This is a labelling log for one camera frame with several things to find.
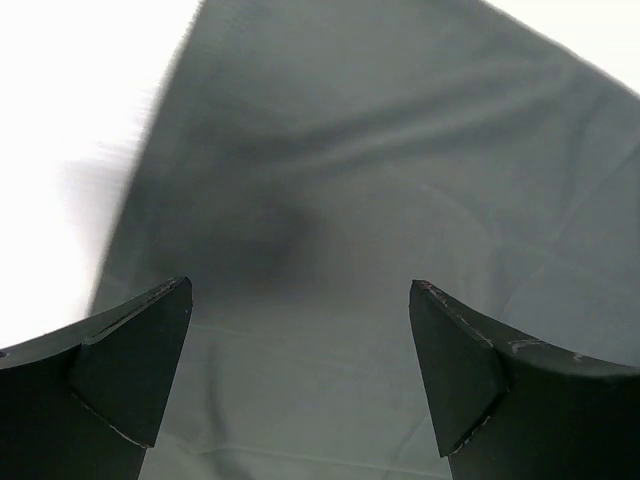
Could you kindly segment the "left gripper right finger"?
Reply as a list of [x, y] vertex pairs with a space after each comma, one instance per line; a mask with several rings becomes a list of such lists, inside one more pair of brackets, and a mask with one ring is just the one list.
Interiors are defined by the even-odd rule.
[[639, 371], [578, 354], [416, 280], [410, 324], [436, 443], [456, 479], [639, 475]]

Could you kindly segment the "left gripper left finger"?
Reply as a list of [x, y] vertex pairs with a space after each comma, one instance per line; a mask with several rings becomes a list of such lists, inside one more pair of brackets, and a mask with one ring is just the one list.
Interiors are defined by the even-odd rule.
[[176, 278], [2, 349], [2, 478], [138, 478], [158, 437], [191, 313], [192, 283]]

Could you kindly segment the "dark grey t shirt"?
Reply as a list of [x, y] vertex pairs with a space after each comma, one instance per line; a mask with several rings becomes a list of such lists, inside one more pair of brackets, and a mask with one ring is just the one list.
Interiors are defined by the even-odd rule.
[[94, 307], [178, 276], [143, 478], [444, 479], [412, 281], [636, 364], [639, 100], [478, 1], [208, 1]]

